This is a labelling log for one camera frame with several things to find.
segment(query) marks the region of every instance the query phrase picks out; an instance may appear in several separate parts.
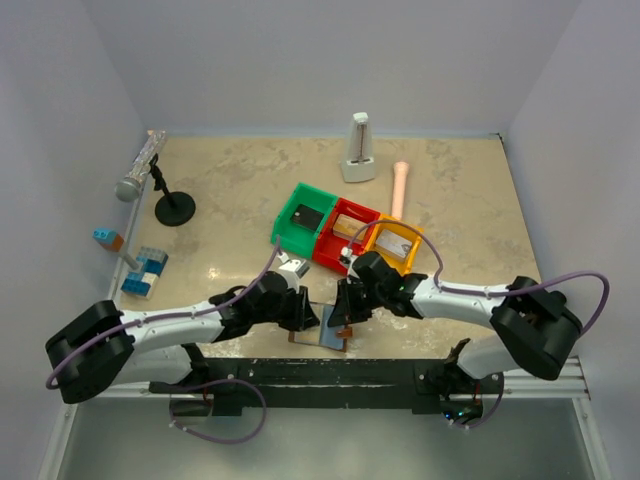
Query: blue toy block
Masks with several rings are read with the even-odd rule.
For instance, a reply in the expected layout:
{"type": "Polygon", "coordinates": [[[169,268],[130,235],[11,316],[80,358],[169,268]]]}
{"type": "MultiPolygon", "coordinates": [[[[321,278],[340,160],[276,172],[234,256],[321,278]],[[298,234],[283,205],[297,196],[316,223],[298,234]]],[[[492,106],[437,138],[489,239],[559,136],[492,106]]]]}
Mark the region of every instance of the blue toy block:
{"type": "Polygon", "coordinates": [[[118,236],[118,232],[116,232],[115,230],[110,230],[108,228],[96,228],[93,231],[94,240],[104,245],[113,244],[117,236],[118,236]]]}
{"type": "Polygon", "coordinates": [[[122,284],[121,290],[132,295],[140,295],[142,297],[146,297],[147,293],[149,293],[149,290],[151,290],[151,285],[141,281],[135,281],[126,278],[124,283],[122,284]]]}
{"type": "Polygon", "coordinates": [[[132,295],[148,298],[157,280],[158,276],[151,273],[131,272],[127,275],[127,278],[125,278],[121,290],[132,295]]]}
{"type": "Polygon", "coordinates": [[[137,260],[142,262],[143,259],[147,260],[145,271],[160,276],[162,275],[164,266],[167,264],[167,260],[169,260],[169,255],[159,248],[141,247],[137,260]]]}
{"type": "Polygon", "coordinates": [[[166,262],[167,260],[167,252],[160,250],[159,248],[140,247],[138,256],[146,257],[149,260],[154,260],[160,263],[166,262]]]}
{"type": "Polygon", "coordinates": [[[142,271],[147,273],[153,273],[155,275],[162,275],[162,271],[164,270],[164,266],[167,264],[167,260],[169,259],[168,255],[164,256],[164,260],[162,262],[158,262],[156,260],[151,260],[146,257],[136,257],[138,262],[143,264],[142,271]]]}

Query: black object in green bin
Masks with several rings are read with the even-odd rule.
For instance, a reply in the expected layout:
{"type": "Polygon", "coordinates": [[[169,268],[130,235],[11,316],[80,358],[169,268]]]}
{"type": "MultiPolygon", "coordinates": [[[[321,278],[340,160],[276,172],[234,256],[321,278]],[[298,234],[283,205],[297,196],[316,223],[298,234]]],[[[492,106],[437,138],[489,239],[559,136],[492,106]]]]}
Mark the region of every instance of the black object in green bin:
{"type": "Polygon", "coordinates": [[[312,232],[318,230],[323,218],[324,213],[302,204],[298,205],[296,210],[293,212],[293,215],[291,215],[291,221],[293,223],[311,230],[312,232]]]}
{"type": "Polygon", "coordinates": [[[280,246],[283,250],[304,258],[311,258],[320,231],[337,201],[338,197],[335,195],[323,192],[310,185],[299,183],[273,224],[271,243],[275,243],[276,237],[279,235],[280,246]],[[323,214],[322,220],[316,229],[310,230],[292,221],[293,213],[300,205],[323,214]]]}

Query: small white box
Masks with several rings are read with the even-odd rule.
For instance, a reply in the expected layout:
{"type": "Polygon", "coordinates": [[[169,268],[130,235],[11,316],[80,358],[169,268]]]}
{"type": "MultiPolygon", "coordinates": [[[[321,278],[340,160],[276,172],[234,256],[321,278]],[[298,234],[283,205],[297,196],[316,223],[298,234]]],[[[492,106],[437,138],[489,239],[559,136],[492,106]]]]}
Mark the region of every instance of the small white box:
{"type": "Polygon", "coordinates": [[[382,230],[376,238],[375,249],[400,262],[404,262],[411,251],[411,240],[401,237],[391,230],[382,230]]]}

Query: lego brick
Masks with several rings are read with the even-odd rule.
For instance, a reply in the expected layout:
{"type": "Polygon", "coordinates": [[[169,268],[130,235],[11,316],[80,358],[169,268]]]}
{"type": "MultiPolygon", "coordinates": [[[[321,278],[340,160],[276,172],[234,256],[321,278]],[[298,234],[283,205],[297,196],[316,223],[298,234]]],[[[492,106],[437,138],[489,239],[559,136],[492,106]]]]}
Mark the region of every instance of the lego brick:
{"type": "Polygon", "coordinates": [[[146,260],[144,271],[160,276],[169,260],[169,255],[159,248],[141,247],[136,260],[139,262],[146,260]]]}
{"type": "Polygon", "coordinates": [[[110,252],[119,252],[124,244],[124,239],[118,232],[108,228],[96,228],[93,231],[93,239],[110,252]]]}
{"type": "Polygon", "coordinates": [[[158,276],[152,273],[129,273],[121,290],[131,295],[150,298],[158,282],[158,276]]]}
{"type": "Polygon", "coordinates": [[[167,260],[167,252],[164,250],[160,250],[159,248],[151,248],[151,247],[140,247],[140,251],[138,252],[139,257],[146,257],[149,260],[153,260],[156,262],[166,262],[167,260]]]}

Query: silver microphone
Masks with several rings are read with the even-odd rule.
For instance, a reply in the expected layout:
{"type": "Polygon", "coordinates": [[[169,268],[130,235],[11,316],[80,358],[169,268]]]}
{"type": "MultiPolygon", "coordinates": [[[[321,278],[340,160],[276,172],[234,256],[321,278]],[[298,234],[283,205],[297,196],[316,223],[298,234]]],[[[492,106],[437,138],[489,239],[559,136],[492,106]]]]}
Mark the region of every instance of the silver microphone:
{"type": "Polygon", "coordinates": [[[160,153],[164,144],[167,143],[167,132],[164,130],[154,130],[149,135],[147,142],[140,150],[140,153],[133,161],[131,171],[116,183],[116,197],[123,202],[133,202],[140,197],[142,185],[151,171],[151,160],[160,153]]]}

